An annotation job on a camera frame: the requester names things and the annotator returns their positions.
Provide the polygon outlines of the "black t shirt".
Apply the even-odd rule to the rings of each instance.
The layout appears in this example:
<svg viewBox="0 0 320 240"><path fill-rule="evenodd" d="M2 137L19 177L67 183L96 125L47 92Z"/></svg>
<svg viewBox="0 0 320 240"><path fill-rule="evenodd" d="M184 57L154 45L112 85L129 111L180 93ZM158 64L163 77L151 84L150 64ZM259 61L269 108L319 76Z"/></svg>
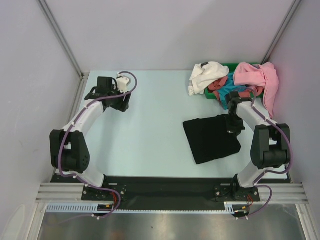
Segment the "black t shirt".
<svg viewBox="0 0 320 240"><path fill-rule="evenodd" d="M227 131L225 114L185 121L183 129L198 165L237 154L242 148L237 137Z"/></svg>

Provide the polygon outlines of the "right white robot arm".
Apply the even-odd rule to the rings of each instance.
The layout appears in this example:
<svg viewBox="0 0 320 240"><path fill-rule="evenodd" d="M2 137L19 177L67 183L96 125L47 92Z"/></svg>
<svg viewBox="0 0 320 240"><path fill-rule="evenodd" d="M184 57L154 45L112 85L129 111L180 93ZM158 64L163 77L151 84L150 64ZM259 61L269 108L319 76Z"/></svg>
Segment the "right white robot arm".
<svg viewBox="0 0 320 240"><path fill-rule="evenodd" d="M231 196L242 201L268 173L287 174L293 160L290 144L290 128L279 124L262 114L251 98L232 98L228 104L226 130L229 135L237 137L245 130L246 123L253 131L250 148L250 162L233 178L230 188Z"/></svg>

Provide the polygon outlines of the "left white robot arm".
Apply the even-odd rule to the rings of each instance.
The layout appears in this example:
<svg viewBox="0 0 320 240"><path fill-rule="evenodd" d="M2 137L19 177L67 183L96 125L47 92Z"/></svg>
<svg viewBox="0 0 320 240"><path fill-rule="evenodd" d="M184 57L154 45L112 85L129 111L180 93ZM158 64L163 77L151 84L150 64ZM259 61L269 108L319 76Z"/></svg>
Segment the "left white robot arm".
<svg viewBox="0 0 320 240"><path fill-rule="evenodd" d="M117 91L89 93L76 116L62 129L52 130L49 135L52 166L59 170L62 177L72 177L93 186L93 194L100 200L110 196L111 188L103 183L104 174L91 160L86 135L107 108L125 112L129 108L131 95L131 92L121 94Z"/></svg>

